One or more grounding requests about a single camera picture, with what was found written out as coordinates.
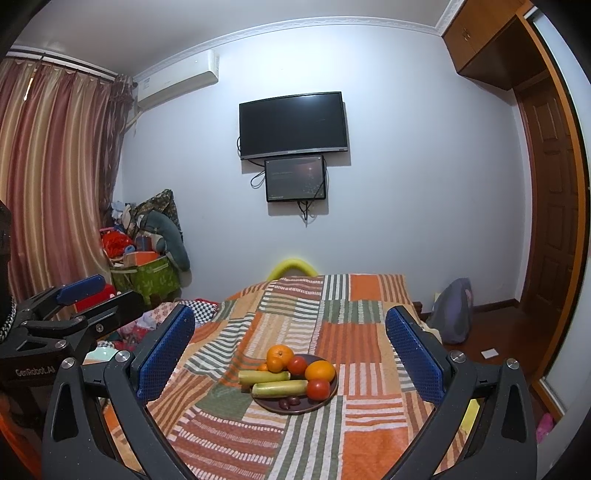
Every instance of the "zucchini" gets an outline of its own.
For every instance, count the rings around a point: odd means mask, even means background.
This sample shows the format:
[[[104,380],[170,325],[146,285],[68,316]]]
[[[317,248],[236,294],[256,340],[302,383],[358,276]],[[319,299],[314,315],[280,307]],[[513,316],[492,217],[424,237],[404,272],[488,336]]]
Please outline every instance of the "zucchini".
[[[291,375],[289,372],[279,372],[278,374],[274,374],[272,372],[261,372],[259,370],[240,370],[238,372],[238,381],[240,385],[246,385],[250,387],[255,383],[265,383],[265,382],[280,382],[284,380],[289,380]]]
[[[297,397],[306,393],[307,380],[257,383],[252,387],[254,398]]]

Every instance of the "wall-mounted monitor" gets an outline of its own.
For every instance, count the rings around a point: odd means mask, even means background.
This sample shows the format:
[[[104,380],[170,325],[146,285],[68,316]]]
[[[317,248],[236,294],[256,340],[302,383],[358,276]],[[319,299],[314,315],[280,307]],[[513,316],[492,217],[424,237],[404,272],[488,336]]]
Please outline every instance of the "wall-mounted monitor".
[[[267,202],[299,202],[326,198],[322,155],[273,158],[265,161]]]
[[[240,104],[240,156],[347,151],[341,92],[309,93]]]

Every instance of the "wooden cabinet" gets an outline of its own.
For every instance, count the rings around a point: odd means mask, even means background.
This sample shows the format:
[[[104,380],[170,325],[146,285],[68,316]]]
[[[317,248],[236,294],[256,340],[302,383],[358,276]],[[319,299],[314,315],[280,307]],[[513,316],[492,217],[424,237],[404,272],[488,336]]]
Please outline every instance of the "wooden cabinet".
[[[466,0],[443,40],[456,71],[509,90],[545,69],[515,15],[525,0]]]
[[[443,36],[458,73],[507,25],[524,1],[466,1]]]

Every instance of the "red bag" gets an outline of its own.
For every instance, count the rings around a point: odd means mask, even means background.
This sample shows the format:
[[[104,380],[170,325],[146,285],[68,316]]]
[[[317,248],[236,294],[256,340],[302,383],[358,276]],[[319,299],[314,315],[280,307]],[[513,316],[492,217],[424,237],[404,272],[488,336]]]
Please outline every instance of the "red bag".
[[[103,248],[109,258],[117,258],[123,256],[123,251],[128,245],[134,243],[124,233],[112,230],[103,235]]]

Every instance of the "red cloth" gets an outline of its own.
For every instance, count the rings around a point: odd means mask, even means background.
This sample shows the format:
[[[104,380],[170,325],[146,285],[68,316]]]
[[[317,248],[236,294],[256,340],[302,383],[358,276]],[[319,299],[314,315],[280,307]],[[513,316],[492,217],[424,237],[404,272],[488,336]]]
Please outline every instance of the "red cloth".
[[[89,309],[90,307],[94,307],[105,300],[109,300],[111,295],[117,295],[117,291],[113,285],[107,283],[103,291],[97,293],[96,295],[92,295],[84,300],[77,301],[74,304],[74,308],[76,308],[76,312],[81,312],[82,310]]]
[[[125,247],[134,243],[124,233],[113,230],[103,235],[103,248],[109,258],[117,258],[123,255]]]

